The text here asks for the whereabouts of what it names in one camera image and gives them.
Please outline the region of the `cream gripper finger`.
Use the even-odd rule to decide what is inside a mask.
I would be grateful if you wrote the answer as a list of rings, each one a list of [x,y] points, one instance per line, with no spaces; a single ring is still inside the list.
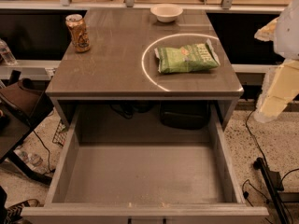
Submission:
[[[264,27],[260,28],[254,35],[254,37],[260,41],[272,41],[274,39],[274,32],[277,26],[277,18],[274,18],[268,22]]]
[[[253,117],[261,123],[277,119],[298,94],[299,62],[286,59],[265,74]]]

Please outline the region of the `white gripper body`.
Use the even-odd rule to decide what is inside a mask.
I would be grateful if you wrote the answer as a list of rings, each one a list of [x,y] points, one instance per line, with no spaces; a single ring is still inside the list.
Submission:
[[[274,51],[286,59],[299,59],[299,0],[292,0],[278,17]]]

